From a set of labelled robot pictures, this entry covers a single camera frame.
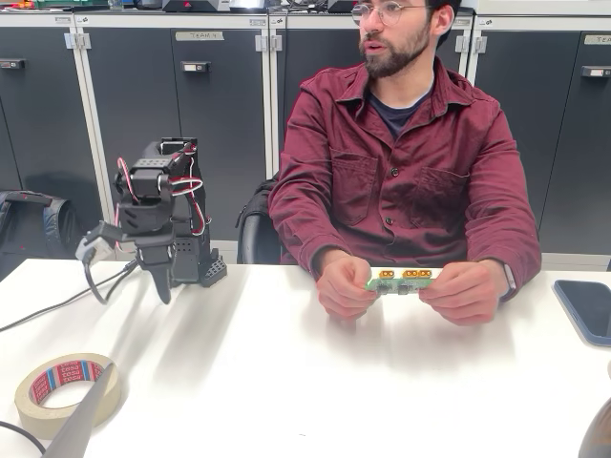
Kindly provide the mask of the man's right hand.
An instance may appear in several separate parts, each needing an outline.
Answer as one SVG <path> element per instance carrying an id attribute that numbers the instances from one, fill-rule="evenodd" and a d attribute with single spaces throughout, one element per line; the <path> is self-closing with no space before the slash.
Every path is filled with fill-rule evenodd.
<path id="1" fill-rule="evenodd" d="M 377 300 L 376 293 L 366 288 L 371 274 L 366 260 L 328 248 L 316 257 L 316 267 L 319 303 L 329 315 L 356 320 Z"/>

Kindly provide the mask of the man's left hand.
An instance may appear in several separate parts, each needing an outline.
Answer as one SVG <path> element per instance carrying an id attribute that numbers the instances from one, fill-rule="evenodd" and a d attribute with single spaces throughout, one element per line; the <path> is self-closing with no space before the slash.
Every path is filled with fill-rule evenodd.
<path id="1" fill-rule="evenodd" d="M 489 323 L 500 299 L 509 292 L 503 265 L 496 260 L 453 262 L 425 289 L 419 299 L 456 325 Z"/>

